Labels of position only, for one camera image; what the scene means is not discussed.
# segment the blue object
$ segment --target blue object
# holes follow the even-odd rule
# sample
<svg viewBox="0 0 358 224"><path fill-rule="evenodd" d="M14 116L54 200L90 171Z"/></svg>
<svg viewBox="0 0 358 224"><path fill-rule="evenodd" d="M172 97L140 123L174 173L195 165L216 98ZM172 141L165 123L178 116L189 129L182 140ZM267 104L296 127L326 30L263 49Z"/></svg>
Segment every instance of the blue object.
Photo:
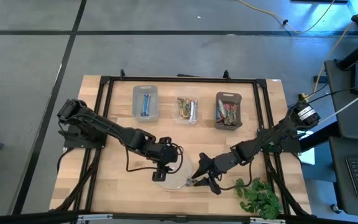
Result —
<svg viewBox="0 0 358 224"><path fill-rule="evenodd" d="M145 94L143 99L143 109L141 116L149 116L149 103L150 103L150 94Z"/></svg>

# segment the leafy green vegetable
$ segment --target leafy green vegetable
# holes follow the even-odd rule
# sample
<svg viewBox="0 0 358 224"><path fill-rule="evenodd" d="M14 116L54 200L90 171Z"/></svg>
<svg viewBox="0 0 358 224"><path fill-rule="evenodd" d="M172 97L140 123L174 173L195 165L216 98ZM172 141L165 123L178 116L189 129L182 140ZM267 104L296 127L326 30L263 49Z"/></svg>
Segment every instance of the leafy green vegetable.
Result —
<svg viewBox="0 0 358 224"><path fill-rule="evenodd" d="M261 182L259 178L252 180L252 185L249 187L244 187L244 181L237 179L236 192L239 198L248 201L247 204L240 202L241 209L249 213L259 212L263 219L275 219L283 209L280 200L272 192L271 186L266 182Z"/></svg>

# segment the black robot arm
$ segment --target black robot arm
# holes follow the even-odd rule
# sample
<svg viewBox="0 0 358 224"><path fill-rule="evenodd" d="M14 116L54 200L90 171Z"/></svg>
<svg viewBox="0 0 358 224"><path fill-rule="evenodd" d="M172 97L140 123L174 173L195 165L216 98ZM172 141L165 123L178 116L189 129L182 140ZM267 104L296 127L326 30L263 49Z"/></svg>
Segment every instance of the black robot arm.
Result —
<svg viewBox="0 0 358 224"><path fill-rule="evenodd" d="M270 129L258 129L255 139L242 141L230 147L230 152L218 155L212 159L205 153L201 153L200 160L198 161L200 166L191 178L195 179L204 174L208 174L208 176L195 182L194 186L207 185L211 188L212 192L219 195L222 190L227 189L221 188L215 179L219 179L222 174L225 174L236 165L244 166L249 164L261 149L266 149L264 153L268 153L269 146L281 145L282 142L289 139L298 141L300 136L297 134L297 131L306 131L315 127L319 119L320 117L316 111L308 103L297 103L288 110L286 116L277 125ZM280 190L284 192L286 197L290 198L289 202L295 201L288 189L280 181L270 159L266 160L266 164L269 174L276 181ZM299 210L297 208L300 208L296 202L291 206L294 210Z"/></svg>
<svg viewBox="0 0 358 224"><path fill-rule="evenodd" d="M108 134L128 150L150 159L157 164L154 181L164 181L165 174L170 170L166 165L178 160L179 150L170 138L161 138L155 142L155 136L141 129L124 128L91 109L84 101L67 100L58 113L59 123L70 124L80 129L81 137L95 141L100 135Z"/></svg>

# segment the gray floor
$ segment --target gray floor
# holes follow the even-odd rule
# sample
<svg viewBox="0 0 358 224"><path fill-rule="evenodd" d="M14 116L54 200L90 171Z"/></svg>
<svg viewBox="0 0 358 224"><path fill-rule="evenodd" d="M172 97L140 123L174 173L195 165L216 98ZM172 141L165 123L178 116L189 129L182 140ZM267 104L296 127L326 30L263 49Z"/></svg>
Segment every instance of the gray floor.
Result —
<svg viewBox="0 0 358 224"><path fill-rule="evenodd" d="M307 29L327 4L250 0L249 3ZM71 30L79 0L0 0L0 29ZM351 13L334 5L315 31L344 30ZM230 0L88 0L80 30L281 30L270 16ZM30 187L24 212L48 209L56 178L56 162L63 139L57 134L55 114L67 98L78 94L83 75L175 76L178 73L221 77L279 78L287 103L300 92L313 90L313 75L338 37L277 37L221 35L84 35L77 36L62 82L55 111ZM9 210L16 185L32 146L42 113L68 41L68 36L0 36L0 215ZM331 58L342 58L358 46L358 37L345 37ZM329 97L314 104L321 117L333 113ZM312 211L318 217L358 221L336 215L325 182L307 180Z"/></svg>

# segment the wooden tabletop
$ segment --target wooden tabletop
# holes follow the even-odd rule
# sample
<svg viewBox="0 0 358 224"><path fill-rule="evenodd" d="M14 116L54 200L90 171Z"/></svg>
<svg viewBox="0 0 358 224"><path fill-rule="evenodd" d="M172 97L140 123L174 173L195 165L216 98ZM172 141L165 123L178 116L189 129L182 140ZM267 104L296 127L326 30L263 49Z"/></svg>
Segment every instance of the wooden tabletop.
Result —
<svg viewBox="0 0 358 224"><path fill-rule="evenodd" d="M78 98L93 108L98 92L100 76L86 75L83 78ZM159 117L156 122L141 123L132 117L132 89L136 85L156 85L159 96ZM199 89L199 120L195 125L176 124L172 118L175 93L184 86L196 86ZM275 123L280 121L286 111L282 83L280 80L267 80L268 93ZM218 130L214 127L215 97L219 91L238 93L242 96L242 126L235 131ZM260 100L267 124L263 93ZM245 83L181 83L181 82L114 82L108 118L125 127L143 129L158 138L170 136L172 141L183 146L190 156L193 170L198 168L198 154L206 153L209 157L229 152L229 147L256 137L259 127L255 108L254 92L251 84ZM84 149L74 149L61 163L50 208L59 206L73 190L78 181ZM152 166L150 161L136 154L129 155L130 169ZM307 212L311 212L305 182L299 161L291 154L281 154L285 183L296 201ZM209 187L182 187L168 190L151 181L152 170L128 173L125 170L126 155L119 142L108 137L106 147L102 150L97 181L91 210L94 212L117 213L158 213L189 215L250 215L243 211L240 200L233 190L215 195ZM263 155L256 155L252 163L252 176L266 180ZM237 166L223 175L219 182L221 187L232 186L235 180L249 180L249 167ZM88 192L85 186L80 208L85 206L84 198Z"/></svg>

